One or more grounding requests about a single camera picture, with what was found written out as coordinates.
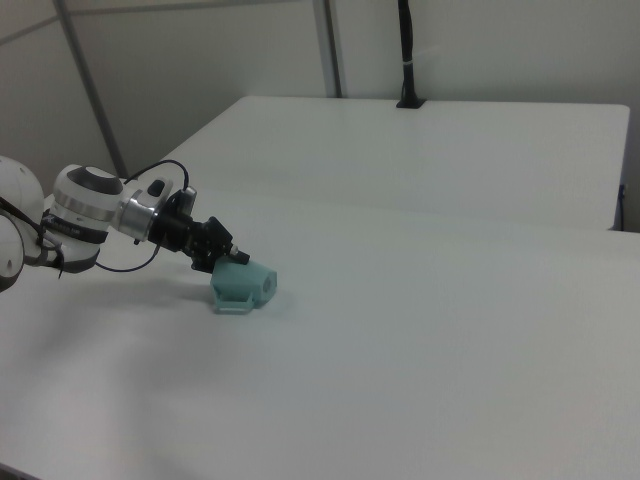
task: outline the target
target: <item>white tabletop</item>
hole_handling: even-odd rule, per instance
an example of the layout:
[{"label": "white tabletop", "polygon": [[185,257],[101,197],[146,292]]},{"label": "white tabletop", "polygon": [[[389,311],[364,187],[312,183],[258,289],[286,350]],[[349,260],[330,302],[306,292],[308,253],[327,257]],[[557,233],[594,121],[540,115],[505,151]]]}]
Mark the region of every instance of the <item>white tabletop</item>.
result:
[{"label": "white tabletop", "polygon": [[216,188],[606,230],[628,120],[619,105],[248,97],[171,156]]},{"label": "white tabletop", "polygon": [[[0,464],[43,480],[640,471],[635,235],[231,192],[180,159],[194,217],[276,269],[278,293],[216,315],[209,278],[167,251],[132,274],[25,269],[0,296]],[[101,260],[151,247],[112,233]]]}]

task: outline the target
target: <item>white wall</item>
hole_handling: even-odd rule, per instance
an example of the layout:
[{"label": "white wall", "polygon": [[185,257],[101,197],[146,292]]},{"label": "white wall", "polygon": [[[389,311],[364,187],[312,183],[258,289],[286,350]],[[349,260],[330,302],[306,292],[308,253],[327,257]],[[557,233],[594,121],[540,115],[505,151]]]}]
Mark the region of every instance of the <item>white wall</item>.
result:
[{"label": "white wall", "polygon": [[242,96],[332,93],[313,2],[231,3],[127,11],[109,0],[98,14],[87,10],[95,3],[68,3],[130,171],[162,158]]},{"label": "white wall", "polygon": [[50,1],[0,1],[0,155],[50,192],[70,163],[113,165]]},{"label": "white wall", "polygon": [[[413,0],[418,93],[631,107],[626,227],[640,231],[640,1]],[[395,0],[333,0],[343,92],[398,98]]]}]

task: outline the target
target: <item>silver metal ring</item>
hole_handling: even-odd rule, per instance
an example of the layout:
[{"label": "silver metal ring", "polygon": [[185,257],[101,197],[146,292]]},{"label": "silver metal ring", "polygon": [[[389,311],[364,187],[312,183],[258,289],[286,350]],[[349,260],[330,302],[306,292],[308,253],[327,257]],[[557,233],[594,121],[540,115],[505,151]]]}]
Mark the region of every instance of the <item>silver metal ring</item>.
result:
[{"label": "silver metal ring", "polygon": [[85,217],[93,218],[99,222],[109,222],[115,214],[113,211],[82,203],[79,200],[62,193],[57,188],[53,190],[53,198],[55,198],[56,202],[59,203],[60,206],[67,208],[78,215],[84,215]]}]

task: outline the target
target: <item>black cable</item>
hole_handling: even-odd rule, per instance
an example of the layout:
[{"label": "black cable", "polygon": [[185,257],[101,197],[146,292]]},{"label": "black cable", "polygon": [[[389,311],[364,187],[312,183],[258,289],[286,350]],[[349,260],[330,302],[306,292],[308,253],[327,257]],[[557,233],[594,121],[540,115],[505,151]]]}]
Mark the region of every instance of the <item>black cable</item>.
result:
[{"label": "black cable", "polygon": [[156,255],[158,254],[158,251],[160,250],[160,245],[156,245],[156,248],[153,250],[153,254],[151,255],[151,258],[149,258],[149,260],[147,260],[146,262],[144,262],[142,265],[138,265],[137,267],[133,267],[133,268],[125,268],[125,269],[117,269],[117,268],[111,268],[111,267],[105,267],[104,265],[102,265],[101,263],[96,262],[96,266],[106,270],[107,272],[114,272],[114,273],[129,273],[129,272],[135,272],[136,270],[140,270],[144,267],[146,267],[147,265],[149,265],[151,262],[153,262],[153,259],[156,258]]},{"label": "black cable", "polygon": [[618,197],[618,205],[620,205],[620,231],[624,232],[624,202],[622,197]]},{"label": "black cable", "polygon": [[[38,237],[39,237],[38,242],[42,243],[42,241],[44,240],[44,232],[45,232],[45,229],[42,225],[38,225],[36,222],[31,220],[26,213],[24,213],[18,207],[16,207],[15,205],[13,205],[8,200],[2,197],[0,197],[0,206],[2,206],[2,208],[7,213],[9,213],[10,215],[13,215],[18,220],[22,220],[24,223],[26,223],[31,228],[33,228],[35,232],[38,234]],[[58,278],[60,278],[62,276],[62,271],[64,270],[64,252],[62,251],[62,247],[60,245],[54,245],[53,247],[45,247],[44,245],[41,245],[40,247],[43,250],[47,250],[47,251],[55,250],[56,254],[58,255],[57,260],[59,260],[59,265],[60,265],[60,274],[58,275]]]},{"label": "black cable", "polygon": [[137,171],[136,173],[134,173],[133,175],[131,175],[129,178],[127,178],[124,181],[124,184],[126,185],[127,183],[129,183],[131,180],[135,180],[136,178],[138,178],[140,175],[142,175],[143,173],[148,172],[149,170],[156,168],[160,165],[163,165],[165,163],[172,163],[174,165],[179,166],[182,169],[182,173],[184,174],[184,186],[183,186],[183,190],[186,190],[187,187],[189,186],[189,172],[187,172],[187,169],[185,168],[184,165],[182,165],[180,162],[176,161],[176,160],[160,160],[159,162],[156,163],[152,163],[151,165],[143,168],[142,170]]},{"label": "black cable", "polygon": [[[180,162],[178,162],[177,160],[171,160],[171,159],[167,159],[167,160],[160,160],[159,162],[155,162],[152,163],[151,165],[146,166],[145,168],[143,168],[142,170],[137,171],[136,173],[134,173],[133,175],[131,175],[129,178],[127,178],[123,183],[126,185],[127,183],[129,183],[131,180],[135,180],[137,179],[140,175],[142,175],[143,173],[148,172],[149,170],[152,170],[160,165],[164,165],[166,163],[172,163],[173,165],[177,165],[178,167],[180,167],[182,169],[182,173],[184,174],[184,185],[182,187],[183,190],[186,190],[187,187],[189,187],[189,172],[187,171],[186,167],[184,165],[182,165]],[[118,268],[111,268],[111,267],[107,267],[105,265],[102,265],[99,262],[96,262],[96,266],[98,268],[101,268],[103,270],[106,270],[108,272],[114,272],[114,273],[129,273],[129,272],[135,272],[137,270],[141,270],[144,267],[146,267],[147,265],[149,265],[151,262],[153,262],[153,259],[156,258],[156,255],[158,255],[158,251],[160,250],[160,245],[156,245],[155,250],[153,251],[153,254],[151,255],[151,257],[149,258],[149,260],[147,260],[146,262],[144,262],[142,265],[138,265],[137,267],[133,267],[133,268],[125,268],[125,269],[118,269]]]},{"label": "black cable", "polygon": [[27,217],[27,215],[24,212],[22,212],[22,210],[20,210],[18,207],[9,203],[7,200],[5,200],[2,197],[0,197],[0,205],[4,210],[6,210],[7,213],[9,213],[10,215],[13,215],[18,220],[22,220],[24,223],[26,223],[31,228],[33,228],[38,235],[40,236],[44,235],[44,228],[42,228],[41,225],[38,225],[36,222],[31,220],[29,217]]}]

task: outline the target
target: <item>plastic object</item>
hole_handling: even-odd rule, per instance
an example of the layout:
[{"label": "plastic object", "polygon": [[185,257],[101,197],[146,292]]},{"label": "plastic object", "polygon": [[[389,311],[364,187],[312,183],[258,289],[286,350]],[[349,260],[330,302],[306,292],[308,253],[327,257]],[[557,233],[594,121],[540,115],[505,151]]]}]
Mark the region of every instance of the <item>plastic object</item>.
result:
[{"label": "plastic object", "polygon": [[241,265],[226,257],[216,261],[211,288],[219,312],[250,312],[267,303],[276,293],[274,270],[249,260]]}]

